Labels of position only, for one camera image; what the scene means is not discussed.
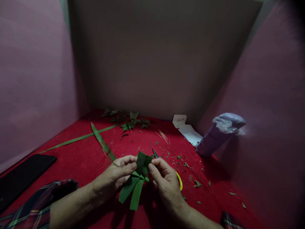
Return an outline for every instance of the plaid sleeve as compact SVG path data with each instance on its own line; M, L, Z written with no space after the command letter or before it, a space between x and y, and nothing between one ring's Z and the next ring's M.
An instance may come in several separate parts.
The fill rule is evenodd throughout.
M78 189L73 180L54 181L39 189L16 212L0 219L0 229L49 228L50 205Z
M246 229L238 219L227 212L222 212L220 224L225 229Z

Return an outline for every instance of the forearm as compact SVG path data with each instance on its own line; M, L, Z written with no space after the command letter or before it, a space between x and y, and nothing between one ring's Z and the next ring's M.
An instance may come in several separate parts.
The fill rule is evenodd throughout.
M190 207L186 202L178 211L173 213L173 218L179 222L181 228L187 229L223 229L216 222L208 219L199 211Z
M71 228L102 204L103 200L94 196L92 183L89 183L51 204L50 229Z

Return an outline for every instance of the sleeve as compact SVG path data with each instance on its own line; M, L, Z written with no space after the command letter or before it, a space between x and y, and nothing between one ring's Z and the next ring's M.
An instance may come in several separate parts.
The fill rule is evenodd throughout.
M49 228L50 205L78 189L73 180L54 181L43 186L11 215L0 218L0 229Z
M222 212L220 224L225 229L246 229L238 219L227 212Z

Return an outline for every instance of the purple container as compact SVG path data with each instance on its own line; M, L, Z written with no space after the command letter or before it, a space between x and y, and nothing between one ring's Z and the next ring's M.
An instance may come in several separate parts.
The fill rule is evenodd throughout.
M196 145L197 152L202 156L211 156L224 142L236 134L244 134L239 128L246 124L237 114L223 113L213 119L214 125Z

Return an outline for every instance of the yellow scissors handle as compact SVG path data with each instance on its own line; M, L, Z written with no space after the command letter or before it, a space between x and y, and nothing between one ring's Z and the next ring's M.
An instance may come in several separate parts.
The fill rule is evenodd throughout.
M179 174L177 173L177 171L176 171L176 174L177 174L177 177L178 177L178 180L179 180L179 184L180 184L180 191L182 191L182 188L183 188L182 180L181 180Z

